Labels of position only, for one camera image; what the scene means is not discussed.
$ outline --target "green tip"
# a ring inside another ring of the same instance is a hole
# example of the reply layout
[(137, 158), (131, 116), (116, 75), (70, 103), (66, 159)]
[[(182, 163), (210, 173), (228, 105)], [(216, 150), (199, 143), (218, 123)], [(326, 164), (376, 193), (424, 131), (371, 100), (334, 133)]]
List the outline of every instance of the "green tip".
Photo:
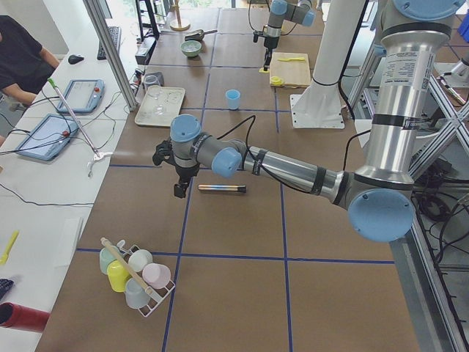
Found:
[(53, 79), (52, 78), (47, 78), (47, 82), (49, 82), (52, 86), (52, 88), (56, 88), (56, 84), (53, 82)]

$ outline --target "white tray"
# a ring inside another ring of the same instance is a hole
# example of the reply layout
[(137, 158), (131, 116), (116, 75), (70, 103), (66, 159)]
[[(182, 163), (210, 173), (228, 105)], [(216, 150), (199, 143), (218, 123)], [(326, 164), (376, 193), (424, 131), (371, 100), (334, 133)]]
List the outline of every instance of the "white tray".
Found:
[[(156, 87), (151, 86), (148, 88), (147, 93), (151, 89), (156, 89)], [(171, 121), (179, 115), (182, 101), (184, 100), (185, 89), (174, 87), (161, 87), (161, 89), (163, 92), (157, 100), (145, 94), (140, 109), (135, 116), (135, 123), (137, 125), (169, 127)], [(164, 113), (154, 113), (154, 109), (158, 104), (165, 107)]]

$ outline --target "white desk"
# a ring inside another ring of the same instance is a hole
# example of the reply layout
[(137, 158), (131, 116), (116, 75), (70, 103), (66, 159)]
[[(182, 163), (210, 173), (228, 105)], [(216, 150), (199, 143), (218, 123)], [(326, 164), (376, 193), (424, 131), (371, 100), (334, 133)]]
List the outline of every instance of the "white desk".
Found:
[[(110, 102), (119, 87), (107, 62), (97, 61), (98, 39), (91, 24), (70, 48), (70, 54), (82, 54), (85, 60), (70, 65), (68, 55), (54, 72), (52, 78), (63, 91), (70, 79), (101, 78), (105, 82), (105, 94), (101, 104), (89, 116), (80, 117), (83, 124), (95, 118)], [(137, 67), (133, 40), (121, 44), (121, 60), (130, 78)], [(47, 96), (55, 96), (49, 84), (44, 87)], [(55, 112), (48, 101), (38, 103), (26, 111), (17, 128), (32, 130), (47, 114)], [(128, 109), (119, 96), (104, 115), (85, 126), (93, 143), (98, 147), (109, 137), (101, 151), (114, 151), (119, 140)], [(14, 150), (25, 138), (11, 134), (0, 151)], [(60, 155), (49, 162), (33, 161), (16, 154), (0, 156), (0, 183), (18, 192), (23, 198), (39, 203), (93, 203), (100, 189), (109, 158), (93, 166), (93, 176), (88, 178), (86, 165), (92, 159), (91, 148), (79, 139), (74, 139)], [(36, 206), (19, 200), (10, 192), (0, 189), (0, 251), (3, 251), (14, 230), (20, 235), (10, 252), (7, 264), (0, 267), (0, 278), (12, 279), (13, 289), (3, 301), (51, 311), (59, 293), (71, 254), (74, 250), (75, 234), (80, 235), (92, 206)], [(40, 334), (14, 329), (0, 329), (0, 351), (33, 351)]]

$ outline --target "red cylinder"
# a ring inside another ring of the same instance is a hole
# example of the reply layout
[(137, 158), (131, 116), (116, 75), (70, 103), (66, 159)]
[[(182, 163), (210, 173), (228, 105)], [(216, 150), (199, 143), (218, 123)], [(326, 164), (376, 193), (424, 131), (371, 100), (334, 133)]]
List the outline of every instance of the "red cylinder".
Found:
[(0, 326), (25, 331), (43, 332), (50, 313), (19, 304), (0, 304)]

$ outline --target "yellow cup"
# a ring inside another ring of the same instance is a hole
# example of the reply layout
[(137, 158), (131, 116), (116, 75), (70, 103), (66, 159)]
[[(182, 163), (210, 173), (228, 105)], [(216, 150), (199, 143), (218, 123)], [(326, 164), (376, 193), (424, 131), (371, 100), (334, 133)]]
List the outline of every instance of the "yellow cup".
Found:
[(130, 274), (118, 260), (108, 265), (108, 279), (111, 288), (116, 292), (125, 292), (125, 283), (130, 279)]

